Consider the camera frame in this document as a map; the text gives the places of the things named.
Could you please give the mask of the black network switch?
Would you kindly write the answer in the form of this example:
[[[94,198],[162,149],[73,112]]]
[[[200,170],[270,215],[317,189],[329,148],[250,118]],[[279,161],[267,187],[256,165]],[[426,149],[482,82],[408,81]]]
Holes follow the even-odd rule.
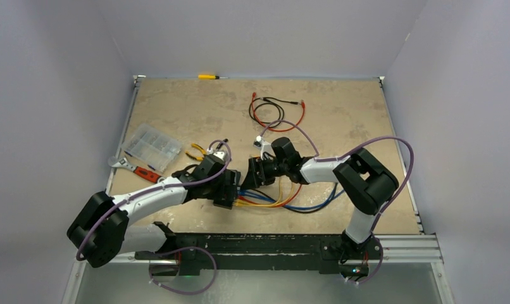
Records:
[[[213,205],[231,210],[238,198],[241,173],[237,170],[225,170],[218,178],[213,195]]]

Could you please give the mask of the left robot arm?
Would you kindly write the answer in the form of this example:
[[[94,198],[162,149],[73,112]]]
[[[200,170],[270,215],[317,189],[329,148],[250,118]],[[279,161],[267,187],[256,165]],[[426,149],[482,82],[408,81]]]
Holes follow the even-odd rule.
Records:
[[[129,227],[162,209],[192,200],[207,199],[222,208],[231,208],[238,197],[241,173],[228,169],[228,162],[208,155],[201,163],[138,191],[109,196],[104,191],[93,194],[66,235],[77,248],[76,259],[102,267],[120,253],[151,251],[160,259],[175,252],[175,242],[164,224],[148,228],[152,242],[134,236]]]

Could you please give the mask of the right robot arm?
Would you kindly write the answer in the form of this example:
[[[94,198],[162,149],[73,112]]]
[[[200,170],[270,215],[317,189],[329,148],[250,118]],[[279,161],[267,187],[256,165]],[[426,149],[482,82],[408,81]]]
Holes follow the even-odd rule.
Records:
[[[343,157],[320,160],[302,157],[287,137],[268,143],[254,143],[260,148],[258,158],[250,158],[242,190],[253,190],[286,176],[291,182],[308,185],[338,183],[354,206],[351,220],[343,232],[343,252],[356,258],[364,253],[372,236],[376,216],[399,188],[395,175],[367,149],[360,147]]]

